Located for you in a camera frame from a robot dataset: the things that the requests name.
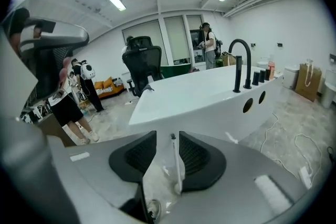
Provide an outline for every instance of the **white trash bin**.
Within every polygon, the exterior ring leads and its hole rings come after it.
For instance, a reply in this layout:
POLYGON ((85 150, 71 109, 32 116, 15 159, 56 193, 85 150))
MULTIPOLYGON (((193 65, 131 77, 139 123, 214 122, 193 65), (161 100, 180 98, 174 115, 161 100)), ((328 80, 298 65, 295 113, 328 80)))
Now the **white trash bin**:
POLYGON ((283 72, 284 78, 282 84, 287 89, 295 89, 296 83, 298 82, 300 68, 298 66, 288 66, 285 67, 283 72))
POLYGON ((268 62, 265 62, 265 61, 257 62, 257 67, 267 69, 268 68, 268 62))
POLYGON ((324 108, 328 109, 336 96, 336 72, 327 70, 325 75, 326 79, 324 81, 324 93, 321 104, 324 108))

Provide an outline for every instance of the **white t-shirt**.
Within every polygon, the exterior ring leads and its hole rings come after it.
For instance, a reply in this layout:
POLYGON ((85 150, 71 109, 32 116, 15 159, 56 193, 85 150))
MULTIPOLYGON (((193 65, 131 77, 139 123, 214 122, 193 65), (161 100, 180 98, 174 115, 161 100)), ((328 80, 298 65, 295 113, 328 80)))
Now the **white t-shirt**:
POLYGON ((214 40, 214 44, 212 46, 206 47, 205 48, 205 52, 208 52, 208 51, 216 49, 216 37, 215 37, 215 34, 212 33, 212 32, 209 33, 209 40, 205 41, 205 45, 209 44, 209 42, 210 42, 211 39, 214 40))
POLYGON ((71 92, 71 87, 69 85, 68 78, 66 79, 66 81, 64 83, 63 89, 64 89, 64 93, 62 94, 62 96, 60 98, 53 99, 53 96, 48 98, 50 106, 54 106, 54 105, 58 104, 65 96, 68 95, 68 93, 71 92))

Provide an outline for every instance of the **brown paper bag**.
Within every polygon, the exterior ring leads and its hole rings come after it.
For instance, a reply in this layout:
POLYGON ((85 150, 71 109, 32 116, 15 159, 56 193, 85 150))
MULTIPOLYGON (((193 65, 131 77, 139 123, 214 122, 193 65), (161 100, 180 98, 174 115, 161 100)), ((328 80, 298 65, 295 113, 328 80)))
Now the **brown paper bag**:
POLYGON ((222 55, 223 66, 234 66, 236 64, 236 58, 232 55, 222 55))
POLYGON ((311 66, 309 66, 308 69, 306 64, 300 64, 299 78, 298 83, 296 84, 295 92, 314 102, 320 85, 321 76, 321 69, 314 67, 312 71, 311 66))

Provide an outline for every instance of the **man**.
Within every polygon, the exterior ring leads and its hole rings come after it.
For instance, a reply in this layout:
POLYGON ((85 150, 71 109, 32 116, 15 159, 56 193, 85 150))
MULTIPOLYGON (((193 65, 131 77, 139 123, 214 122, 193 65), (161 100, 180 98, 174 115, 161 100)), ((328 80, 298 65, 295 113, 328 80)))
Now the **man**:
POLYGON ((83 89, 83 92, 93 104, 93 106, 97 109, 97 112, 103 111, 104 108, 101 105, 99 97, 96 93, 95 87, 93 86, 92 80, 84 80, 81 74, 81 63, 77 59, 73 59, 71 61, 73 72, 76 75, 78 90, 83 89))
POLYGON ((121 59, 122 59, 122 55, 127 51, 127 48, 129 46, 129 41, 132 39, 132 36, 128 36, 126 39, 126 46, 122 48, 121 50, 121 59))

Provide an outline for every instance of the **woman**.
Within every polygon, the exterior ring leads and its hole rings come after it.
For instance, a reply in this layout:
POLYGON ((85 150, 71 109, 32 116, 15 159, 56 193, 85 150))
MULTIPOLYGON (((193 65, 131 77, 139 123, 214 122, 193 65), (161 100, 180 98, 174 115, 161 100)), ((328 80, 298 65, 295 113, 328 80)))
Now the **woman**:
POLYGON ((216 49, 216 37, 210 28, 209 23, 202 24, 203 34, 205 41, 199 44, 200 47, 205 48, 205 66, 206 69, 212 69, 215 67, 215 49, 216 49))
POLYGON ((93 141, 97 142, 99 136, 91 129, 88 121, 84 118, 84 115, 77 107, 75 101, 68 95, 70 89, 68 91, 63 89, 64 86, 69 85, 66 80, 67 79, 64 80, 64 83, 58 92, 48 99, 51 111, 62 127, 66 124, 68 125, 69 129, 80 139, 81 145, 89 144, 90 139, 83 135, 76 122, 89 132, 93 141))

